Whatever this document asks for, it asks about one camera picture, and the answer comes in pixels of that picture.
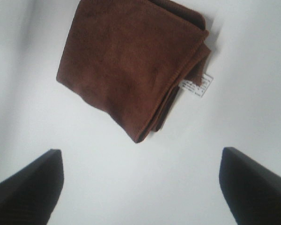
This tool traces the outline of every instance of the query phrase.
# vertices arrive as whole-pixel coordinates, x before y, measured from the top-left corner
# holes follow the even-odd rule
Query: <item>brown towel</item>
[[[201,84],[205,20],[169,0],[81,0],[57,81],[138,143],[163,123],[182,79]]]

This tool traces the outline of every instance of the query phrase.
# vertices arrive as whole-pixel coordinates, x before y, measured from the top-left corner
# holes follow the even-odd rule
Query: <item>white background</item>
[[[0,0],[0,182],[50,148],[50,225],[232,225],[218,172],[234,146],[281,176],[281,0],[176,0],[201,12],[214,78],[181,91],[140,144],[55,80],[78,0]]]

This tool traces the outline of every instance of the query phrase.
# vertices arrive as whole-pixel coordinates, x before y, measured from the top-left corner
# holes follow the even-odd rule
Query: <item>white label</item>
[[[179,87],[190,91],[192,94],[202,97],[212,82],[213,78],[207,74],[203,74],[201,86],[197,86],[191,81],[183,80],[180,82]]]

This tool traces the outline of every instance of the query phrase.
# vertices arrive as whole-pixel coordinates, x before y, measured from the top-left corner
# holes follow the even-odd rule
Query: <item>white surface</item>
[[[236,224],[218,181],[224,146],[281,176],[281,0],[177,2],[207,19],[214,80],[134,144],[55,80],[78,0],[0,1],[0,181],[61,149],[50,225]]]

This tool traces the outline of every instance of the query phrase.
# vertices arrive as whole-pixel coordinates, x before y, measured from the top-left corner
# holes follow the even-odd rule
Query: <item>care label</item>
[[[212,82],[213,78],[207,74],[203,74],[201,86],[197,86],[191,81],[183,80],[180,82],[179,87],[190,91],[192,94],[202,97]]]

